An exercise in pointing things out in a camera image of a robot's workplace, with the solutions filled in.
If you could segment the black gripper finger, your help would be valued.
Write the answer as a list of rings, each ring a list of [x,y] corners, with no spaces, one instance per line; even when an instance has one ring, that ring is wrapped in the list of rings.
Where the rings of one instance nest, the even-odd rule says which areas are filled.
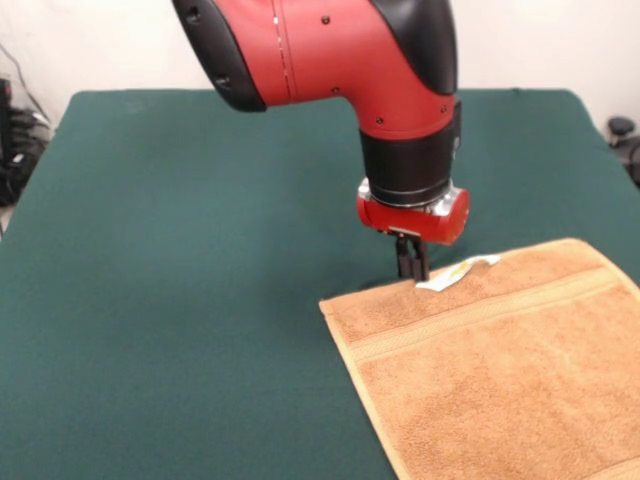
[[[413,257],[410,253],[409,242],[403,235],[397,235],[395,239],[395,252],[398,276],[400,278],[413,277]]]
[[[413,278],[415,281],[429,280],[429,255],[427,244],[422,240],[413,240],[414,248]]]

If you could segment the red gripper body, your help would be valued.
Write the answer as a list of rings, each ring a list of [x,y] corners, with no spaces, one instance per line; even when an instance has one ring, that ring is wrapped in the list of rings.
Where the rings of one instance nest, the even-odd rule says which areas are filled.
[[[376,201],[368,187],[359,187],[357,211],[361,222],[386,234],[414,236],[423,242],[453,244],[462,234],[470,210],[467,190],[451,187],[435,203],[420,208],[393,208]]]

